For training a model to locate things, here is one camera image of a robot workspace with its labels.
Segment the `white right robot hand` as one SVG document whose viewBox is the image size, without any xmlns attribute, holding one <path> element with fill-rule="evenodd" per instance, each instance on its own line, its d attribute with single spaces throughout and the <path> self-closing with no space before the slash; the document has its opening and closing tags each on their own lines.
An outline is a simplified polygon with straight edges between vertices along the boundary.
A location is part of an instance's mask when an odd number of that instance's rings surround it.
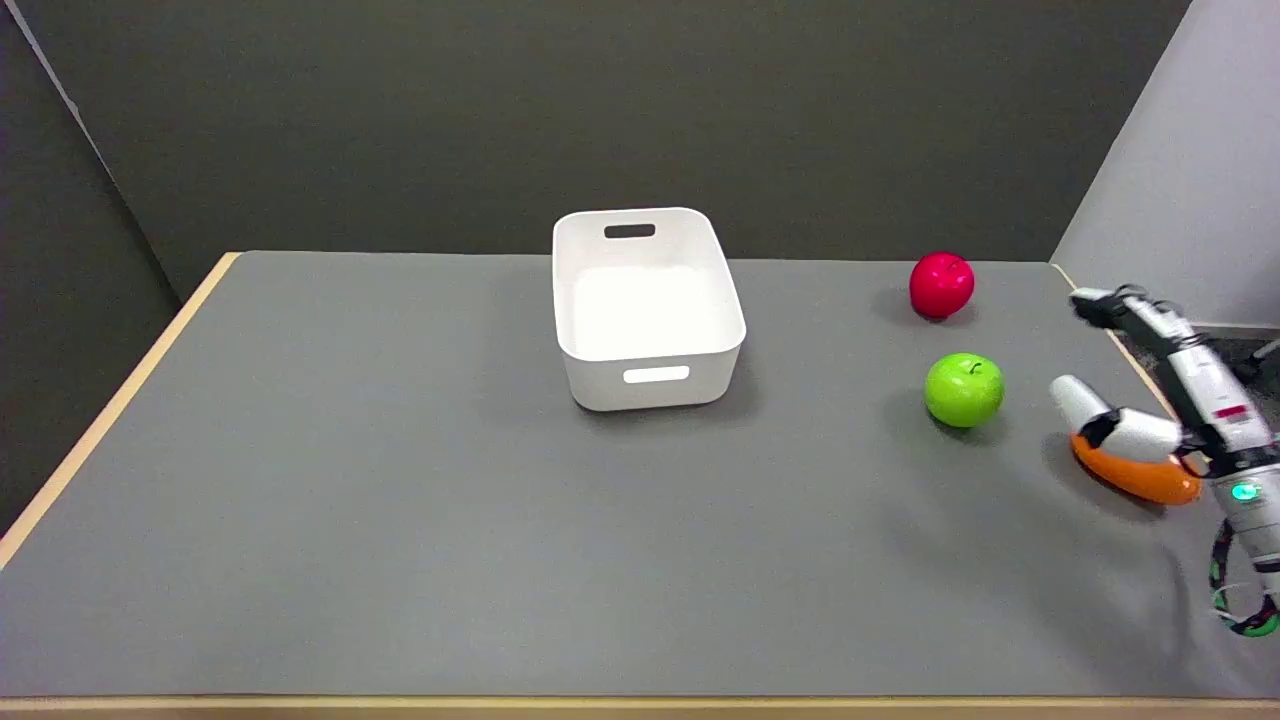
<svg viewBox="0 0 1280 720">
<path fill-rule="evenodd" d="M 1140 462 L 1199 454 L 1215 482 L 1277 479 L 1277 442 L 1268 423 L 1176 305 L 1130 284 L 1080 287 L 1069 302 L 1085 324 L 1119 332 L 1155 359 L 1153 383 L 1171 413 L 1162 419 L 1114 406 L 1080 378 L 1061 375 L 1050 395 L 1073 433 L 1093 448 Z"/>
</svg>

